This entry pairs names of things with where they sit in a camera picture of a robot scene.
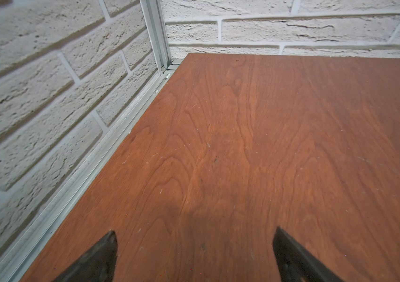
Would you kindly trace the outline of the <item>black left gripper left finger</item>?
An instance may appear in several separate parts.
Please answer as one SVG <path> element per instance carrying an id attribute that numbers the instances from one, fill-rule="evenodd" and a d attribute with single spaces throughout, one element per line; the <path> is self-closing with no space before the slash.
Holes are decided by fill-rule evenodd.
<path id="1" fill-rule="evenodd" d="M 53 281 L 112 282 L 117 263 L 117 251 L 117 237 L 115 231 L 111 230 Z"/>

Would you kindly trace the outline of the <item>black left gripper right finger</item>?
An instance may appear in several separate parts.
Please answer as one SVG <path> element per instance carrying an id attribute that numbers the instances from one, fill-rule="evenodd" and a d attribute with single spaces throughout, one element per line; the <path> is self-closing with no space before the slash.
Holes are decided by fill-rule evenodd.
<path id="1" fill-rule="evenodd" d="M 273 252 L 283 282 L 340 282 L 342 279 L 306 250 L 290 234 L 277 227 Z"/>

